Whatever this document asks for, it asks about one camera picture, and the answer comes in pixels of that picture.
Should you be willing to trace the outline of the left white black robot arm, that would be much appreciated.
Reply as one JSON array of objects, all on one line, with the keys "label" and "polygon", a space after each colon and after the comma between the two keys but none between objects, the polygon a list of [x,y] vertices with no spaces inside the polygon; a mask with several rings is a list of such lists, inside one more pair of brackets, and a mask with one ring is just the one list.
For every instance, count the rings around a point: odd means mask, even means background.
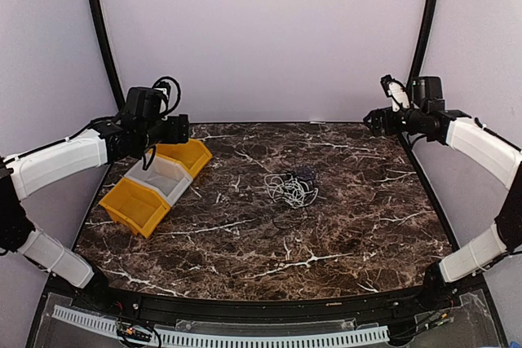
[{"label": "left white black robot arm", "polygon": [[1,254],[19,253],[76,289],[98,312],[115,305],[105,275],[31,222],[21,202],[38,190],[84,170],[127,157],[148,168],[161,143],[188,141],[188,117],[176,115],[179,83],[160,77],[150,87],[132,87],[114,116],[98,117],[75,134],[1,160]]}]

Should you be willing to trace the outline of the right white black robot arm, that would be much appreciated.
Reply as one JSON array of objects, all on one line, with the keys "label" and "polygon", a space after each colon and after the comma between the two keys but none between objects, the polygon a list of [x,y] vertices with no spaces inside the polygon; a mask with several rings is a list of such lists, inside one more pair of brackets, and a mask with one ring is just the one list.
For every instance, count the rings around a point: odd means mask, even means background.
[{"label": "right white black robot arm", "polygon": [[390,75],[380,80],[391,104],[368,113],[363,122],[375,136],[419,135],[472,159],[508,191],[492,225],[468,244],[429,266],[417,304],[432,311],[459,280],[486,271],[521,246],[521,149],[478,118],[445,107],[441,79],[416,77],[410,88]]}]

